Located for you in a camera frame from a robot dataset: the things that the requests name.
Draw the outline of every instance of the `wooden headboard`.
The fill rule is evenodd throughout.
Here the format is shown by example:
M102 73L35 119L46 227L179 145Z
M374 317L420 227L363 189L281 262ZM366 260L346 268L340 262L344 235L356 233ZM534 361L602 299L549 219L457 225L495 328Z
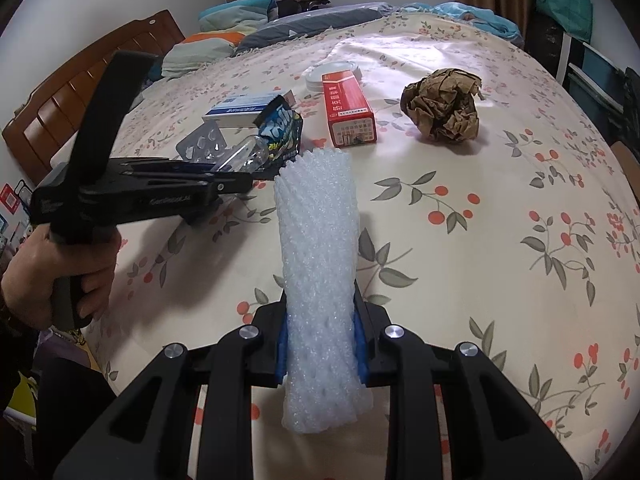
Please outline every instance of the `wooden headboard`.
M84 110L115 50L164 56L184 40L168 10L134 20L73 56L47 77L2 131L9 150L34 184L49 173L51 157L80 127Z

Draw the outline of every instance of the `white plastic lid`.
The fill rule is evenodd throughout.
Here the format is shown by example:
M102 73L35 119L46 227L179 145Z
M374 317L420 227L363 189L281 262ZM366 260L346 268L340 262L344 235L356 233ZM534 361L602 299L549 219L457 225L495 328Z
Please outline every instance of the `white plastic lid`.
M322 76L333 72L343 72L344 70L351 70L358 81L362 79L362 72L357 63L353 61L332 61L331 63L317 66L306 74L306 88L312 93L322 92Z

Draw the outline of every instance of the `floral bedsheet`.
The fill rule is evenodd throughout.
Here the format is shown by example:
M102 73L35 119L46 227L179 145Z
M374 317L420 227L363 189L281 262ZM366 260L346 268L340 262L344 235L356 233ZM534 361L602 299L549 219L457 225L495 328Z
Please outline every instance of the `floral bedsheet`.
M359 63L378 128L376 144L349 148L363 295L432 344L478 343L590 478L640 406L640 213L600 134L527 54L429 14L329 30L154 84L114 155L173 157L212 104L285 88L305 119L303 147L330 146L303 72L339 59ZM479 137L420 142L399 97L448 67L482 78ZM197 228L171 218L121 231L111 309L86 331L116 391L162 346L216 342L281 294L273 183L226 197ZM282 389L256 388L256 478L383 478L388 393L375 396L357 424L297 436L280 425ZM202 400L196 434L201 419Z

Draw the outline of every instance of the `green bag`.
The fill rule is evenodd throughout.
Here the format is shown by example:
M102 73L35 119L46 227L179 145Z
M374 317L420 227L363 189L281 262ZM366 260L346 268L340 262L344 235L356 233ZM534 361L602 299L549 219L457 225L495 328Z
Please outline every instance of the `green bag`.
M536 10L551 16L567 33L591 42L593 4L591 0L536 0Z

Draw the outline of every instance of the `blue cloth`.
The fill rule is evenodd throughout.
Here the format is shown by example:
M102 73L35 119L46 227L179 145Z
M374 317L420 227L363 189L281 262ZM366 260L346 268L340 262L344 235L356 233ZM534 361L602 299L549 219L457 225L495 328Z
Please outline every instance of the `blue cloth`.
M278 4L276 3L276 0L236 0L234 2L229 2L228 4L222 4L215 7L210 7L207 10L203 10L200 14L198 14L198 19L201 20L205 16L214 12L219 12L220 10L238 6L259 7L261 9L264 9L265 13L269 16L269 20L274 20L278 17Z
M593 33L591 0L536 0L536 10L551 16L574 38L591 43Z
M520 29L510 20L496 14L490 9L480 9L458 2L446 2L435 7L427 4L408 4L402 7L403 10L412 12L432 12L441 16L450 16L457 20L465 20L476 28L489 32L494 36L503 38L511 43L524 44Z
M253 32L268 22L267 13L261 7L235 6L215 10L198 20L201 32L229 30L236 28L238 32Z

